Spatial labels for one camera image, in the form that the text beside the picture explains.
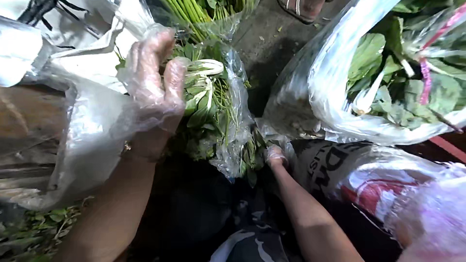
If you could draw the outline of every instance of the concrete floor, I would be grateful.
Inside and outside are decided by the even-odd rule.
[[[325,3],[315,24],[305,25],[286,13],[277,0],[260,0],[254,14],[243,21],[233,38],[255,89],[249,91],[249,110],[260,117],[270,88],[288,61],[349,2]]]

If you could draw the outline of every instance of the hand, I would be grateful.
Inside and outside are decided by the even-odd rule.
[[[271,145],[267,148],[265,152],[265,159],[269,167],[272,169],[276,166],[287,166],[288,160],[283,155],[283,151],[277,145]]]
[[[131,153],[143,158],[158,158],[185,111],[183,100],[186,66],[175,58],[165,67],[159,66],[175,45],[174,30],[156,25],[144,41],[135,42],[126,59],[121,76],[128,93],[139,108],[138,132],[131,142]]]

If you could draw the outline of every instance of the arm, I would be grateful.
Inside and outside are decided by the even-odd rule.
[[[325,208],[283,167],[278,147],[269,147],[268,163],[295,230],[301,253],[312,262],[363,262],[343,230]]]
[[[178,59],[167,63],[164,88],[158,74],[158,65],[171,53],[174,42],[174,32],[165,30],[132,46],[126,63],[134,78],[128,91],[141,107],[137,123],[148,126],[152,119],[161,120],[157,127],[134,136],[131,150],[122,156],[95,202],[73,226],[54,261],[113,262],[136,235],[151,192],[155,160],[185,108],[183,63]]]

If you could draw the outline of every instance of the forearm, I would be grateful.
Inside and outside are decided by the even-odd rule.
[[[303,257],[318,262],[363,261],[325,208],[282,165],[274,165],[272,170]]]
[[[112,262],[131,243],[151,193],[155,164],[122,159],[81,216],[56,261]]]

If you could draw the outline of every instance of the foot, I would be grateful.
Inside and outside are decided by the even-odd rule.
[[[319,15],[325,0],[278,0],[280,6],[305,24],[311,24]]]

